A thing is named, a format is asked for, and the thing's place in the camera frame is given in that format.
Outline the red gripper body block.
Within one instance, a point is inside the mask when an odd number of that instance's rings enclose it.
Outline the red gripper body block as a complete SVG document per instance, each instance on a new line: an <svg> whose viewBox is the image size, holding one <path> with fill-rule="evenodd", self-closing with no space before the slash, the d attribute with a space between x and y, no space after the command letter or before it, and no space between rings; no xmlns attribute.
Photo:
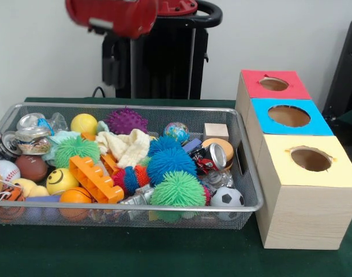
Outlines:
<svg viewBox="0 0 352 277"><path fill-rule="evenodd" d="M67 0L65 6L69 17L88 31L130 39L149 33L158 14L157 1Z"/></svg>

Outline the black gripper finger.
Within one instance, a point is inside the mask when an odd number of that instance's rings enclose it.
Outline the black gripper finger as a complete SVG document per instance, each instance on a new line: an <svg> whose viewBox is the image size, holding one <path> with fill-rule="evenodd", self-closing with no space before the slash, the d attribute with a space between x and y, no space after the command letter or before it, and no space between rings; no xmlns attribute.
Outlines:
<svg viewBox="0 0 352 277"><path fill-rule="evenodd" d="M120 39L115 47L115 72L116 72L116 88L124 88L126 84L126 68L127 68L128 47L127 40Z"/></svg>
<svg viewBox="0 0 352 277"><path fill-rule="evenodd" d="M102 43L102 80L107 86L113 84L115 40L111 36L105 36Z"/></svg>

